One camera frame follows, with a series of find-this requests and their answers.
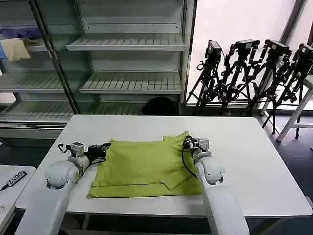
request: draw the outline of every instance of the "white wall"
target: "white wall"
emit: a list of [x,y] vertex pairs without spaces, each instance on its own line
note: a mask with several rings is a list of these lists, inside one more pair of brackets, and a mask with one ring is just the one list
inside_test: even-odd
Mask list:
[[[196,66],[200,60],[204,60],[209,39],[217,41],[225,55],[229,52],[230,45],[236,41],[260,40],[258,50],[260,52],[266,39],[280,39],[294,2],[295,0],[198,0],[187,93],[192,89],[201,73],[196,70]],[[308,0],[308,2],[310,3],[305,6],[305,15],[309,15],[311,11],[312,17],[313,0]],[[306,36],[306,33],[302,33],[306,26],[302,28],[300,29],[301,33],[295,32],[291,39],[291,44],[297,45],[296,47],[303,42]],[[222,59],[219,75],[224,71],[223,63]],[[195,98],[191,99],[189,103],[195,103]]]

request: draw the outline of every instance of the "folded shirt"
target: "folded shirt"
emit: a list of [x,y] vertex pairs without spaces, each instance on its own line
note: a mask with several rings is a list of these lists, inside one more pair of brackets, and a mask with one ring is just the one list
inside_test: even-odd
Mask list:
[[5,57],[10,62],[30,58],[30,55],[26,50],[24,42],[21,39],[18,38],[3,39],[0,40],[0,44]]
[[[100,164],[89,198],[149,197],[200,194],[198,180],[181,159],[188,132],[163,141],[111,141],[107,161]],[[195,171],[191,153],[184,152],[187,166]]]

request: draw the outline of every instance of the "white table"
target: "white table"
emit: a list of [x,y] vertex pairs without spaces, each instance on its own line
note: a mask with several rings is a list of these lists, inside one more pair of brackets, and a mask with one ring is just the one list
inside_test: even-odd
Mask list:
[[14,216],[15,202],[35,172],[31,166],[0,165],[0,188],[24,169],[27,175],[11,188],[0,191],[0,234],[3,234]]
[[[45,185],[45,170],[66,160],[59,143],[103,144],[120,141],[155,141],[185,130],[193,137],[208,137],[210,151],[221,158],[227,178],[246,217],[311,215],[312,209],[276,149],[252,117],[146,117],[76,115],[51,147],[16,203],[25,209],[34,189]],[[205,216],[201,196],[87,199],[96,167],[90,167],[71,192],[72,213]]]

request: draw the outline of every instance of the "blue cloth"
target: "blue cloth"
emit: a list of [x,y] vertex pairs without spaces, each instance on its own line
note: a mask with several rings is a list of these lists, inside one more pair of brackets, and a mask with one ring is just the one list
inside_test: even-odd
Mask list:
[[0,34],[6,38],[28,38],[37,39],[41,38],[41,32],[38,27],[26,27],[26,28],[2,28]]
[[7,59],[0,42],[0,59]]

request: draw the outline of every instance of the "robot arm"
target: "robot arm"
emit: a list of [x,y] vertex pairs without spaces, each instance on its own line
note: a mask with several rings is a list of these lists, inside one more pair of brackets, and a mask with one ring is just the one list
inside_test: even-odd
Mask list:
[[67,145],[66,151],[59,145],[62,152],[69,150],[72,156],[47,169],[46,185],[33,193],[15,235],[57,235],[67,211],[71,190],[95,159],[105,161],[105,151],[109,145],[89,146],[86,153],[84,145],[80,143]]
[[183,147],[193,151],[212,235],[248,235],[249,228],[240,204],[224,178],[223,164],[208,151],[209,140],[187,137]]

